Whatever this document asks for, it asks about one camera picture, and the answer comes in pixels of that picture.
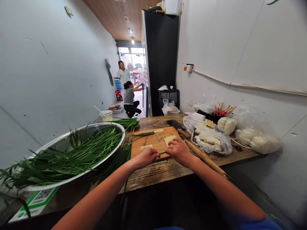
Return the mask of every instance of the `knife handle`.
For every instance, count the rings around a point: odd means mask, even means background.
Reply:
[[[183,131],[182,129],[177,129],[177,131],[178,131],[179,133],[181,133],[185,138],[187,138],[187,139],[190,139],[190,138],[191,138],[191,134],[189,134],[188,132]]]

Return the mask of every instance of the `metal bowl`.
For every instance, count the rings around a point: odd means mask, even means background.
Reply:
[[[82,138],[86,138],[87,136],[89,136],[90,134],[95,132],[96,130],[101,129],[103,127],[106,128],[105,130],[112,129],[111,125],[116,126],[117,131],[119,133],[123,132],[122,138],[121,138],[120,142],[118,143],[118,145],[115,147],[115,149],[106,158],[104,158],[102,161],[97,163],[92,168],[96,168],[97,166],[99,166],[103,162],[107,162],[108,159],[111,159],[111,156],[114,153],[118,153],[119,147],[120,147],[120,145],[122,144],[122,142],[124,141],[124,138],[125,138],[125,129],[120,124],[110,123],[110,122],[92,124],[92,125],[88,125],[87,128],[86,128],[86,126],[84,126],[84,127],[81,127],[81,128],[77,129],[78,130],[78,134],[80,134]],[[39,153],[42,150],[47,150],[50,147],[53,148],[53,149],[56,149],[56,150],[60,150],[60,151],[64,151],[67,148],[70,148],[71,145],[69,143],[69,136],[70,136],[70,132],[68,132],[68,133],[66,133],[66,134],[64,134],[64,135],[54,139],[53,141],[49,142],[48,144],[46,144],[43,147],[41,147],[40,149],[38,149],[36,151],[36,153]],[[87,170],[87,171],[85,171],[85,172],[83,172],[83,173],[81,173],[79,175],[76,175],[76,176],[70,178],[70,179],[67,179],[67,180],[64,180],[64,181],[61,181],[61,182],[58,182],[58,183],[54,183],[52,185],[46,185],[46,186],[32,186],[32,185],[29,185],[29,186],[23,188],[22,190],[24,190],[24,191],[40,191],[40,190],[54,188],[54,187],[57,187],[57,186],[61,186],[61,185],[67,184],[67,183],[69,183],[69,182],[71,182],[71,181],[81,177],[82,175],[88,173],[89,171],[91,171],[91,170]]]

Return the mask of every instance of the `white shirt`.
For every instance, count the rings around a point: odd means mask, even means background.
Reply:
[[[117,71],[117,77],[121,79],[122,88],[124,89],[124,84],[130,81],[130,72],[127,69],[125,69],[125,72],[119,69]]]

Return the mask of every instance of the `hand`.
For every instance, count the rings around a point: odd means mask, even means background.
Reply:
[[[139,155],[130,161],[134,169],[137,170],[150,165],[157,159],[157,157],[160,158],[160,154],[156,149],[146,147],[139,153]]]
[[[179,138],[174,138],[170,141],[169,147],[165,151],[168,155],[174,158],[175,161],[187,168],[191,168],[194,160],[198,159],[189,151],[188,147],[184,145]]]

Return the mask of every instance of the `woman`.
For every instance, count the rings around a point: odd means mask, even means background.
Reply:
[[[133,101],[134,92],[141,91],[143,89],[139,88],[141,85],[142,83],[134,88],[131,81],[127,81],[124,84],[124,89],[126,93],[124,98],[124,109],[126,110],[126,114],[128,115],[129,118],[132,118],[135,113],[140,114],[142,112],[140,109],[138,109],[138,105],[140,104],[140,102]]]
[[[117,77],[115,77],[115,79],[121,80],[122,88],[124,89],[124,83],[130,80],[130,72],[125,68],[125,65],[122,61],[119,61],[118,65],[119,70],[117,71]]]

